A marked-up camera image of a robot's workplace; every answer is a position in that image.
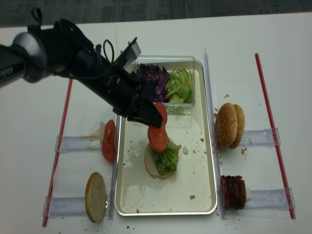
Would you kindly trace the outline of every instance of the metal tray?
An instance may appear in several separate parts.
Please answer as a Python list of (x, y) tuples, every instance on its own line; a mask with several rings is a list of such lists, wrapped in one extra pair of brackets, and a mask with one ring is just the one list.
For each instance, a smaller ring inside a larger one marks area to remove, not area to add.
[[(185, 69), (193, 66), (183, 64)], [(177, 69), (181, 62), (168, 62)], [(147, 126), (121, 119), (118, 137), (118, 170), (115, 206), (123, 216), (207, 215), (217, 205), (215, 169), (208, 125), (203, 66), (195, 61), (196, 103), (191, 115), (168, 115), (168, 136), (182, 148), (177, 171), (168, 179), (152, 178), (144, 165)]]

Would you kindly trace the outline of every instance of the gray carpet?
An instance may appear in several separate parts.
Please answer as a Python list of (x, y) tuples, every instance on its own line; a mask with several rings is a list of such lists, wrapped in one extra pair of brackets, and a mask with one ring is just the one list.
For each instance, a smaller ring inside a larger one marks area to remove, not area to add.
[(74, 23), (167, 20), (312, 11), (312, 0), (0, 0), (0, 26), (43, 24), (60, 18)]

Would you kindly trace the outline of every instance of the shredded purple cabbage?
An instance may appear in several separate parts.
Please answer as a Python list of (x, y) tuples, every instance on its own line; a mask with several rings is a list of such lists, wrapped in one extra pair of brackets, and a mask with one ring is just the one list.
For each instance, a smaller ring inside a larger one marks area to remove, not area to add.
[(152, 101), (157, 102), (168, 102), (169, 99), (166, 98), (167, 91), (166, 91), (166, 84), (169, 80), (169, 73), (167, 70), (162, 67), (162, 70), (157, 66), (154, 65), (145, 65), (141, 64), (136, 71), (136, 75), (139, 80), (148, 81), (152, 83), (155, 87), (154, 95), (152, 96)]

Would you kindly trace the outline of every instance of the tomato slice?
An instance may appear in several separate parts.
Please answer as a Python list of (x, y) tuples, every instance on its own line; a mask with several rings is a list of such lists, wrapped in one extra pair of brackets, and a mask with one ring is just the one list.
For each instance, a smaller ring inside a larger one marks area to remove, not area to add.
[(102, 142), (102, 154), (110, 163), (113, 163), (115, 159), (115, 130), (115, 123), (111, 119), (105, 125), (104, 138)]
[(156, 109), (162, 116), (161, 127), (157, 128), (152, 125), (148, 127), (147, 136), (151, 146), (157, 151), (165, 151), (167, 148), (168, 136), (166, 133), (167, 112), (161, 102), (155, 104)]

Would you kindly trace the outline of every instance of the food debris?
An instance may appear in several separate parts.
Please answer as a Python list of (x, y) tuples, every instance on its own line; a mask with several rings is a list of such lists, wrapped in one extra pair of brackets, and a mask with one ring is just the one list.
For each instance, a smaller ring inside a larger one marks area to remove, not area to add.
[(186, 148), (186, 146), (184, 146), (182, 152), (183, 152), (185, 155), (187, 155), (187, 153), (189, 152), (189, 150)]

